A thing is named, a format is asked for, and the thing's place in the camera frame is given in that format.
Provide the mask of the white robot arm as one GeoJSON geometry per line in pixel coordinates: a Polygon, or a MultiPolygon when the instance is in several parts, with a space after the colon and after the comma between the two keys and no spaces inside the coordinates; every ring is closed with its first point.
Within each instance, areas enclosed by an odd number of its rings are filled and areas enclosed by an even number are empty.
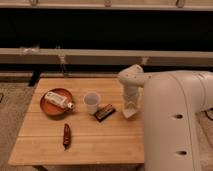
{"type": "Polygon", "coordinates": [[[195,115],[213,108],[213,72],[132,65],[118,80],[123,115],[142,114],[145,171],[201,171],[195,115]]]}

